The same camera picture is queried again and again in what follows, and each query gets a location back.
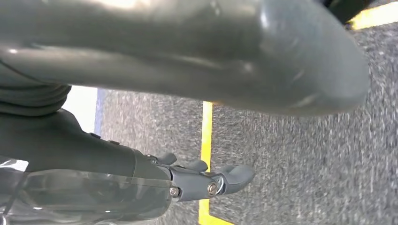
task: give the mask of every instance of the yellow tape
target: yellow tape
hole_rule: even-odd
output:
[[[364,10],[351,22],[354,30],[398,22],[398,2]]]
[[[207,163],[208,172],[211,166],[211,143],[213,129],[213,103],[203,102],[202,151],[200,159]],[[199,201],[199,224],[201,225],[233,225],[210,215],[210,200]]]

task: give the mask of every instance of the transparent plastic cover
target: transparent plastic cover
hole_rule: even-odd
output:
[[[25,174],[15,169],[17,161],[9,167],[2,167],[2,162],[2,225],[134,224],[163,215],[172,200],[168,180],[73,170]],[[20,169],[25,170],[28,163],[25,164]]]

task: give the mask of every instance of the white wall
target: white wall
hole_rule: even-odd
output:
[[[82,130],[94,132],[97,107],[97,88],[73,86],[63,108],[76,116]]]

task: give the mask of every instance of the robotic hand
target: robotic hand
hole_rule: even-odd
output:
[[[179,166],[171,153],[143,155],[83,132],[64,110],[0,114],[0,124],[2,225],[122,225],[157,218],[173,200],[235,193],[254,178],[245,165],[206,172],[203,161]]]
[[[174,185],[170,194],[179,202],[233,194],[245,188],[254,178],[254,170],[246,165],[228,165],[217,172],[206,172],[208,166],[200,160],[183,167],[172,166],[176,162],[172,153],[160,158],[151,155],[147,157],[168,171]]]

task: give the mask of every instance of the metal bolt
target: metal bolt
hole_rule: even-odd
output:
[[[179,194],[180,194],[180,190],[177,187],[170,188],[170,195],[173,198],[177,198]]]
[[[217,184],[215,182],[211,182],[209,186],[207,186],[207,193],[209,196],[214,196],[217,193]]]

